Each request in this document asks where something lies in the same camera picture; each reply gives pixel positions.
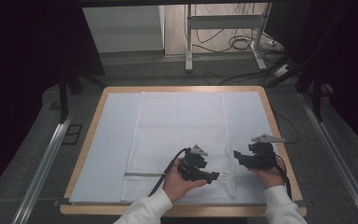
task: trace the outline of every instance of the human hand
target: human hand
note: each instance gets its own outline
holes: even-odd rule
[[[277,160],[278,165],[285,171],[286,168],[281,160]],[[264,187],[266,189],[275,187],[275,186],[283,186],[284,180],[277,170],[277,168],[272,167],[271,169],[265,170],[258,170],[251,167],[246,167],[248,170],[253,171],[257,174],[257,176],[263,181]]]
[[[204,186],[207,183],[206,180],[196,180],[192,182],[184,180],[177,170],[177,165],[180,160],[181,159],[176,159],[174,166],[168,172],[162,185],[162,189],[172,203],[185,196],[189,190]]]

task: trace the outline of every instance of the aluminum rail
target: aluminum rail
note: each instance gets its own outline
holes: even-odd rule
[[[28,187],[19,209],[12,220],[12,224],[25,224],[30,217],[34,205],[36,203],[37,197],[39,196],[40,190],[42,189],[46,178],[48,176],[48,172],[50,170],[51,164],[54,162],[55,156],[57,155],[57,151],[60,148],[62,139],[65,136],[66,130],[68,129],[69,123],[74,115],[74,111],[77,105],[77,99],[72,103],[71,110],[68,114],[67,120],[63,124],[59,124],[48,144],[48,148],[46,149],[45,154],[37,170],[34,174],[34,178],[31,181],[30,186]]]
[[[331,161],[336,166],[336,169],[341,176],[342,181],[344,182],[345,187],[347,188],[349,194],[351,195],[356,207],[358,208],[358,182],[351,173],[350,168],[345,163],[337,146],[335,145],[333,139],[330,137],[330,134],[325,129],[324,124],[320,122],[316,116],[313,114],[311,109],[311,101],[306,93],[299,93],[299,98],[301,99],[305,110],[307,111],[310,121],[312,122],[313,127],[324,143],[324,147],[327,150]]]

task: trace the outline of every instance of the wire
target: wire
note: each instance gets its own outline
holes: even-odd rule
[[[246,50],[248,49],[249,47],[251,47],[251,41],[249,39],[247,39],[249,36],[246,36],[246,35],[237,35],[237,30],[235,30],[235,33],[234,33],[234,36],[232,36],[229,40],[228,40],[228,44],[234,48],[234,49],[237,49],[237,50]],[[235,44],[237,42],[245,42],[247,45],[245,47],[242,47],[242,48],[239,48],[239,47],[236,47]]]
[[[276,161],[274,161],[272,158],[270,158],[265,152],[263,152],[262,150],[257,150],[257,152],[260,152],[261,154],[263,154],[264,157],[267,160],[269,160],[269,162],[271,162],[274,165],[274,167],[278,170],[278,172],[281,174],[283,181],[286,183],[287,195],[289,196],[290,200],[293,200],[290,179],[289,179],[289,177],[287,177],[286,165],[284,164],[282,157],[275,155],[275,157],[278,157],[283,162],[284,170],[282,169],[282,167],[280,165],[278,165],[278,163]]]
[[[213,75],[213,76],[215,76],[215,77],[218,77],[218,78],[220,78],[220,79],[224,79],[223,77],[220,77],[220,76],[218,76],[217,74],[215,74],[215,73],[213,73],[213,72],[208,72],[208,71],[206,71],[206,72],[203,73],[203,77],[204,77],[206,83],[208,83],[209,86],[213,86],[213,85],[212,85],[212,84],[208,81],[208,79],[206,78],[205,75],[207,75],[207,74],[211,74],[211,75]]]
[[[259,83],[260,86],[262,86],[263,88],[266,88],[266,79],[269,75],[272,74],[272,72],[274,72],[278,66],[284,64],[287,60],[289,59],[289,56],[285,53],[283,54],[283,56],[280,58],[280,60],[278,60],[275,64],[273,64],[270,69],[267,71],[266,75],[264,76],[264,78],[262,80],[260,80],[260,82],[262,81],[262,83]]]
[[[228,77],[228,78],[225,78],[223,79],[220,83],[219,83],[219,86],[223,85],[225,82],[228,82],[228,81],[231,81],[231,82],[235,82],[231,79],[234,79],[234,78],[239,78],[239,77],[245,77],[245,76],[250,76],[250,75],[258,75],[256,77],[248,77],[242,81],[239,81],[239,82],[243,82],[243,81],[246,81],[246,80],[249,80],[249,79],[253,79],[253,78],[257,78],[257,77],[262,77],[264,75],[264,72],[258,72],[258,73],[248,73],[248,74],[241,74],[241,75],[237,75],[237,76],[234,76],[234,77]]]
[[[195,5],[194,7],[194,14],[197,15],[197,6]],[[206,10],[208,11],[209,15],[211,15],[211,12],[208,9],[208,5],[205,5]],[[199,42],[201,44],[204,44],[210,40],[212,40],[213,38],[215,38],[217,35],[219,35],[220,33],[222,33],[225,29],[221,29],[219,32],[217,32],[215,35],[213,35],[212,37],[208,38],[207,40],[200,40],[200,36],[199,36],[199,30],[196,30],[196,34],[197,34],[197,39],[199,40]]]
[[[180,154],[182,154],[182,152],[188,152],[190,151],[191,148],[183,148],[182,150],[180,150],[175,157],[173,157],[173,159],[171,160],[170,164],[167,166],[167,168],[164,171],[164,174],[162,174],[162,176],[159,178],[157,184],[155,185],[155,187],[153,187],[152,191],[150,191],[149,197],[152,196],[157,189],[159,188],[159,186],[161,185],[162,181],[165,179],[165,176],[167,176],[168,172],[171,170],[171,168],[173,167],[176,159],[180,156]]]
[[[298,142],[298,139],[299,139],[298,130],[296,129],[296,127],[295,127],[295,125],[292,123],[292,121],[290,121],[289,119],[287,119],[286,117],[284,117],[282,114],[278,113],[278,111],[276,111],[272,106],[271,106],[271,109],[272,109],[272,112],[274,113],[274,115],[277,114],[279,117],[281,117],[281,118],[283,118],[284,120],[286,120],[286,121],[290,124],[290,126],[292,126],[293,130],[294,130],[295,133],[296,133],[296,138],[295,138],[295,140],[293,140],[293,141],[286,141],[285,144],[295,144],[295,143],[297,143],[297,142]]]
[[[193,45],[193,47],[197,47],[197,48],[201,48],[201,49],[206,49],[210,52],[215,52],[215,53],[221,53],[221,52],[225,52],[225,51],[228,51],[229,49],[232,49],[232,46],[230,46],[228,49],[222,49],[222,50],[213,50],[213,49],[207,49],[201,45]]]
[[[271,55],[271,54],[276,55],[276,54],[282,54],[282,53],[280,53],[280,52],[266,52],[266,53],[263,54],[264,61],[267,61],[269,63],[277,63],[279,61],[278,60],[277,62],[273,62],[272,60],[268,59],[267,55]]]

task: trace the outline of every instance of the gray floor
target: gray floor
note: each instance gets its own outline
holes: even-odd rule
[[[251,54],[195,57],[192,73],[186,73],[183,57],[163,57],[158,53],[104,54],[102,61],[106,77],[98,79],[110,86],[218,85],[221,78],[257,72]],[[224,85],[258,85],[272,78],[244,75],[236,79],[237,82],[226,82]],[[83,92],[79,95],[69,93],[70,102],[78,102],[71,121],[72,125],[82,125],[78,141],[72,135],[63,139],[27,223],[112,223],[117,219],[114,216],[67,216],[61,214],[59,209],[103,91],[85,79],[80,80]],[[298,137],[298,142],[287,144],[286,149],[307,204],[306,220],[309,223],[358,224],[358,209],[300,102],[294,88],[295,82],[296,78],[292,77],[266,91],[282,136],[289,141]],[[9,223],[15,216],[59,122],[59,92],[56,86],[45,92],[43,102],[33,128],[0,178],[0,223]],[[324,125],[358,181],[358,137],[328,103],[328,98],[323,98],[322,116]],[[251,217],[247,221],[267,223],[262,217]],[[246,223],[246,220],[163,219],[163,223],[179,222]]]

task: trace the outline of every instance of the white shirt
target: white shirt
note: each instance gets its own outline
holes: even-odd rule
[[[297,204],[287,196],[284,186],[264,191],[267,202],[266,216],[270,224],[307,223],[298,213]],[[159,224],[161,216],[173,207],[163,189],[158,189],[150,197],[143,197],[133,203],[115,224]]]

